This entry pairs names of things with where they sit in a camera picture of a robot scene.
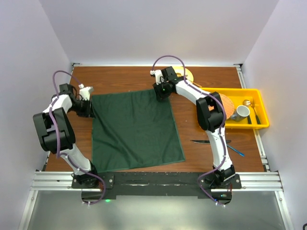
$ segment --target white backdrop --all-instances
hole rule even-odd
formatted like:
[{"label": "white backdrop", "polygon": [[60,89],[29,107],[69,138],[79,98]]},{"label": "white backdrop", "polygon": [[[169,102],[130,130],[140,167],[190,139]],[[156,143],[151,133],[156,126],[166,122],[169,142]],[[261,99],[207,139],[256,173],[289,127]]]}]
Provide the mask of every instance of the white backdrop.
[{"label": "white backdrop", "polygon": [[92,65],[152,64],[165,54],[243,63],[277,1],[40,0],[70,61]]},{"label": "white backdrop", "polygon": [[265,101],[271,126],[261,131],[263,145],[298,230],[307,223],[306,12],[305,0],[280,0],[243,65]]},{"label": "white backdrop", "polygon": [[0,22],[0,229],[14,230],[46,160],[32,116],[50,103],[52,73],[70,64],[38,0],[0,1]]}]

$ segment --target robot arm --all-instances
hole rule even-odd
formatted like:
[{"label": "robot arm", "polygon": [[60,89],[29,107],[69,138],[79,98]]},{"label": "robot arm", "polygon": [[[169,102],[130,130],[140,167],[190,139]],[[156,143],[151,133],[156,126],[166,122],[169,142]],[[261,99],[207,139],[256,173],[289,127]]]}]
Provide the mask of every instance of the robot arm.
[{"label": "robot arm", "polygon": [[97,175],[97,171],[93,164],[82,155],[76,146],[75,134],[66,115],[69,111],[75,111],[78,116],[94,117],[90,100],[90,94],[93,88],[82,87],[79,91],[81,100],[75,97],[71,85],[63,84],[59,88],[59,97],[53,96],[49,107],[42,113],[33,116],[40,144],[45,151],[51,151],[54,154],[57,152],[57,135],[49,116],[49,110],[52,108],[52,114],[59,128],[60,156],[72,167],[74,179],[80,184],[95,187],[98,184],[97,179],[86,175],[85,172]]},{"label": "robot arm", "polygon": [[[151,71],[151,76],[155,77],[156,83],[153,88],[156,93],[158,101],[165,99],[172,92],[184,96],[197,108],[197,120],[203,130],[206,131],[213,153],[213,167],[217,168],[225,157],[222,166],[215,171],[215,174],[220,183],[232,178],[235,175],[235,169],[232,161],[229,158],[228,150],[223,147],[226,146],[225,141],[225,127],[221,128],[219,134],[219,127],[223,121],[223,113],[219,105],[210,97],[205,94],[210,94],[222,103],[221,97],[217,92],[209,93],[200,88],[197,90],[189,87],[192,84],[189,80],[183,81],[183,78],[178,78],[172,67],[163,70]],[[213,110],[209,111],[208,106],[213,106]]]}]

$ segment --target wooden tabletop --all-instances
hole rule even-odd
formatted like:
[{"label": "wooden tabletop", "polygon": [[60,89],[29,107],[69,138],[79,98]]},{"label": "wooden tabletop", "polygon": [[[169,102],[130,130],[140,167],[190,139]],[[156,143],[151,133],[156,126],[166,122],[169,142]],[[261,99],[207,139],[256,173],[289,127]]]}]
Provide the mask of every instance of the wooden tabletop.
[{"label": "wooden tabletop", "polygon": [[[75,67],[73,75],[85,86],[93,86],[93,94],[128,92],[152,89],[154,78],[150,77],[150,67]],[[203,87],[241,88],[236,68],[234,67],[188,67],[194,81]],[[71,84],[77,87],[74,80]],[[185,162],[125,171],[144,172],[206,172],[212,169],[213,156],[210,145],[195,144],[191,139],[208,139],[199,127],[196,117],[196,106],[186,98],[175,93],[170,101],[181,139]],[[83,155],[92,159],[92,119],[78,117],[74,112],[68,113],[76,135],[76,144]],[[240,156],[228,150],[237,172],[263,172],[260,155],[254,132],[251,129],[226,129],[226,139],[230,145],[242,153]],[[51,154],[46,171],[72,171],[63,160]]]}]

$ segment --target white mug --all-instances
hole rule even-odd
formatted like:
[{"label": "white mug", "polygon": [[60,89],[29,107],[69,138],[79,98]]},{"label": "white mug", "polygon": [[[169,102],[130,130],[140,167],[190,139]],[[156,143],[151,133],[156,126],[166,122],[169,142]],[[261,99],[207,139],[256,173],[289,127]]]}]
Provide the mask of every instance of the white mug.
[{"label": "white mug", "polygon": [[239,105],[234,114],[231,115],[230,119],[234,120],[234,121],[241,121],[244,118],[248,117],[250,114],[249,108],[245,105]]}]

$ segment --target dark green towel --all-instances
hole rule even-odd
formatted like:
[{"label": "dark green towel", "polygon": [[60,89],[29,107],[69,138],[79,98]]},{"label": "dark green towel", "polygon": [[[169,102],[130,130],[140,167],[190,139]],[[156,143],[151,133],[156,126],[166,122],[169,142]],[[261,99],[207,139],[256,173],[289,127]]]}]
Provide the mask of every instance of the dark green towel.
[{"label": "dark green towel", "polygon": [[92,145],[98,172],[185,160],[170,101],[154,90],[94,95]]}]

